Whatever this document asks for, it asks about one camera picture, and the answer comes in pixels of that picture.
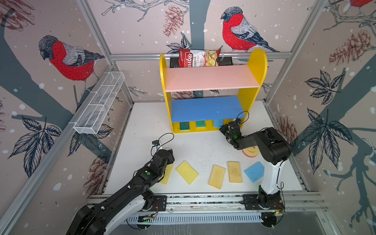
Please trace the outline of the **light green sponge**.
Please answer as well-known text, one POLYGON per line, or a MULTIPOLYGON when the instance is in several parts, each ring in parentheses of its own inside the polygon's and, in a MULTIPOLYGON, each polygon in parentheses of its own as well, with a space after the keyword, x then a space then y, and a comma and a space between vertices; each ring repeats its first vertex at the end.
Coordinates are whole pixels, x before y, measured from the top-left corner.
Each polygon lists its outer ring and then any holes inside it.
POLYGON ((196 121, 196 128, 206 128, 206 122, 204 120, 196 121))

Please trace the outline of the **dark green sponge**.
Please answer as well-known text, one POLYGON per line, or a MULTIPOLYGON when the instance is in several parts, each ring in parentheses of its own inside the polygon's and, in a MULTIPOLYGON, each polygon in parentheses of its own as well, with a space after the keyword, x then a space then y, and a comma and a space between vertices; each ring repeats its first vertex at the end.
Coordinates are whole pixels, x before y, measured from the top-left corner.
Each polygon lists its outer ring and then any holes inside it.
POLYGON ((180 131, 190 131, 190 123, 180 122, 180 131))

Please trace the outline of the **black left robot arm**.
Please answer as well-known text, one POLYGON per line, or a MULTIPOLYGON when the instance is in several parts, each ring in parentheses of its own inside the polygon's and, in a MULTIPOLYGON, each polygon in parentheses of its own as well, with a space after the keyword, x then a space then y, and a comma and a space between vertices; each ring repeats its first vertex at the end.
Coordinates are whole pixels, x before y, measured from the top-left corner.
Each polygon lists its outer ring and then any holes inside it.
POLYGON ((67 234, 109 235, 134 213, 151 208, 154 193, 150 188, 162 180, 166 167, 174 160, 172 149, 156 150, 152 159, 136 170, 123 188, 91 208, 79 209, 67 234))

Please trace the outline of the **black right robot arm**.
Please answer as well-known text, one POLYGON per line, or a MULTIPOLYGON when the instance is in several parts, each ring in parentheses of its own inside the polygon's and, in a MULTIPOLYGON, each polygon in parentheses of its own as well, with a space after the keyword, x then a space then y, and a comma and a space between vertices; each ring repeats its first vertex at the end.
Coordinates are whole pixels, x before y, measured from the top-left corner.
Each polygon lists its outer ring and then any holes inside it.
POLYGON ((262 208, 270 208, 281 199, 279 187, 280 173, 292 153, 291 144, 273 127, 264 128, 253 134, 243 136, 240 119, 222 125, 219 131, 236 150, 257 147, 267 162, 264 176, 258 189, 258 203, 262 208))

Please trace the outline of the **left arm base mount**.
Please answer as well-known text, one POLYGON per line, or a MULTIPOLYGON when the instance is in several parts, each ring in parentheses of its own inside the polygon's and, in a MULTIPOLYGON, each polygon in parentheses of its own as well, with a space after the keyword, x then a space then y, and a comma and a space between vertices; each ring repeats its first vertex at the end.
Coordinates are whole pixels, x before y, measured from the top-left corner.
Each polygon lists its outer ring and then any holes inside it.
POLYGON ((148 189, 132 200, 129 205, 137 205, 138 212, 165 212, 167 206, 167 196, 155 194, 148 189))

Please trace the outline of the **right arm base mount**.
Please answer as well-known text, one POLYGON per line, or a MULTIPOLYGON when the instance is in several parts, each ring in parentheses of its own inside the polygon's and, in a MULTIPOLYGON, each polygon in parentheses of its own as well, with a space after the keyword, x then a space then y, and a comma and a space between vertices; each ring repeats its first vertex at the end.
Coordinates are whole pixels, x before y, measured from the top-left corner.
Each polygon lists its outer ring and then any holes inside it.
POLYGON ((281 195, 278 193, 272 195, 264 194, 244 194, 242 204, 247 211, 256 210, 274 210, 283 211, 285 209, 281 195))

